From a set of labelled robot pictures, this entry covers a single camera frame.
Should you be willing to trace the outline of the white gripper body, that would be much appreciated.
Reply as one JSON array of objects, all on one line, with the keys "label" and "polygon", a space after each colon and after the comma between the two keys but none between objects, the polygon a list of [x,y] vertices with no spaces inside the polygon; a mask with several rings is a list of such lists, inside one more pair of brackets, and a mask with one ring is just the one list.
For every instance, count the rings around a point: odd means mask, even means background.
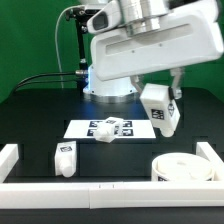
[{"label": "white gripper body", "polygon": [[224,53],[217,0],[112,0],[87,22],[102,81],[212,61]]}]

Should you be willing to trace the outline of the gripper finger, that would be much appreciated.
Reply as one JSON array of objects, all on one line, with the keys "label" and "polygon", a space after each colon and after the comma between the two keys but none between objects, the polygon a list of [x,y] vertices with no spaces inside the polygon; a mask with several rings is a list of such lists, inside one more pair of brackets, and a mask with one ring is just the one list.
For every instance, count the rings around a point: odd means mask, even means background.
[{"label": "gripper finger", "polygon": [[143,76],[135,75],[130,77],[132,86],[137,90],[139,94],[142,94],[145,85],[143,84]]},{"label": "gripper finger", "polygon": [[175,99],[180,99],[182,97],[181,83],[184,73],[185,70],[182,67],[173,68],[170,70],[170,75],[173,78],[171,88]]}]

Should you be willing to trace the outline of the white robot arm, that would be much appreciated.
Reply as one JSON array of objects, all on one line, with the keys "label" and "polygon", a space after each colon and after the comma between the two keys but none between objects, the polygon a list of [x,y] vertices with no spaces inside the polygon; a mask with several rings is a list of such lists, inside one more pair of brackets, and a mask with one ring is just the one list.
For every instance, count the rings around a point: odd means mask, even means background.
[{"label": "white robot arm", "polygon": [[93,0],[84,11],[93,35],[84,95],[99,102],[134,98],[140,76],[163,70],[178,99],[183,68],[224,53],[218,0]]}]

